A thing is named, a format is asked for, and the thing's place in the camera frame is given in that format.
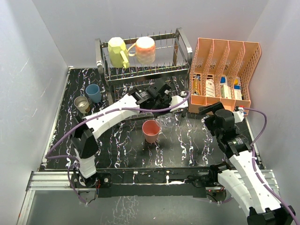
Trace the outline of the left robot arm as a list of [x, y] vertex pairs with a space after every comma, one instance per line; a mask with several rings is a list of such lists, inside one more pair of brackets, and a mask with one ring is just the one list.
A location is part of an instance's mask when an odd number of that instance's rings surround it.
[[[133, 88], [117, 102], [107, 108], [81, 119], [77, 123], [86, 123], [76, 128], [70, 140], [75, 148], [79, 162], [80, 181], [87, 187], [96, 184], [95, 154], [98, 151], [97, 139], [119, 122], [139, 114], [140, 109], [158, 110], [170, 107], [172, 87], [159, 79], [153, 84]], [[121, 108], [138, 108], [137, 111], [120, 110]]]

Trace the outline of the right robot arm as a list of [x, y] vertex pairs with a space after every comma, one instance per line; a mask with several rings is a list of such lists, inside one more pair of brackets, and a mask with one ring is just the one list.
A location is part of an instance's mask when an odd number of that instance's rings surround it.
[[237, 130], [236, 123], [244, 120], [245, 111], [242, 106], [227, 110], [221, 102], [200, 108], [200, 114], [211, 113], [204, 124], [240, 175], [238, 178], [229, 164], [222, 162], [210, 166], [209, 181], [230, 192], [249, 225], [298, 225], [293, 207], [273, 191], [256, 164], [254, 143]]

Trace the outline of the cream and brown cup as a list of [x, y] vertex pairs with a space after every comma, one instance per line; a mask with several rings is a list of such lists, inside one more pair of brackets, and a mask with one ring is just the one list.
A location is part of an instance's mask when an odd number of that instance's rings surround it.
[[78, 96], [74, 100], [74, 105], [82, 114], [87, 114], [90, 111], [90, 104], [85, 96]]

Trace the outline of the pink plastic cup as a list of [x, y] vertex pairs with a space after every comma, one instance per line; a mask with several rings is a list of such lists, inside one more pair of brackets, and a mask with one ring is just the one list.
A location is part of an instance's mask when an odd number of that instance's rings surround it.
[[155, 120], [147, 120], [142, 125], [142, 132], [148, 143], [154, 143], [160, 133], [160, 126]]

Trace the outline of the pink and cream mug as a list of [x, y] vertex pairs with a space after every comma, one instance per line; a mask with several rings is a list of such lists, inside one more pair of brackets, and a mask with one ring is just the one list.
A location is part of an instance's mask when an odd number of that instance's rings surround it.
[[[135, 53], [129, 51], [135, 47]], [[140, 37], [136, 42], [128, 48], [128, 56], [137, 57], [137, 60], [142, 65], [150, 65], [155, 61], [156, 46], [155, 41], [151, 37]]]

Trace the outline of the blue plastic cup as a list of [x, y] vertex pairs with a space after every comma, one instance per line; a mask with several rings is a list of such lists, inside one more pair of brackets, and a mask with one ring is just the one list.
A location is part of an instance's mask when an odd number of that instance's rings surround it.
[[93, 103], [100, 103], [102, 99], [100, 87], [97, 84], [90, 84], [86, 88], [86, 94]]

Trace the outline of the clear glass cup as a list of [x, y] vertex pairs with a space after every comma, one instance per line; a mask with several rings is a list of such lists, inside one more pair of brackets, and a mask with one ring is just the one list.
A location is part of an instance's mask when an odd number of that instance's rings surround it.
[[161, 115], [157, 118], [157, 123], [161, 128], [172, 127], [176, 124], [176, 117], [172, 113]]

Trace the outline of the yellow-green faceted mug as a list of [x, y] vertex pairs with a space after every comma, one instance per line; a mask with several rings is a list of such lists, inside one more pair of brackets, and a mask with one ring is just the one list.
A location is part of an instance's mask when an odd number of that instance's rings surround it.
[[122, 38], [113, 37], [108, 41], [108, 53], [114, 68], [129, 68], [128, 50]]

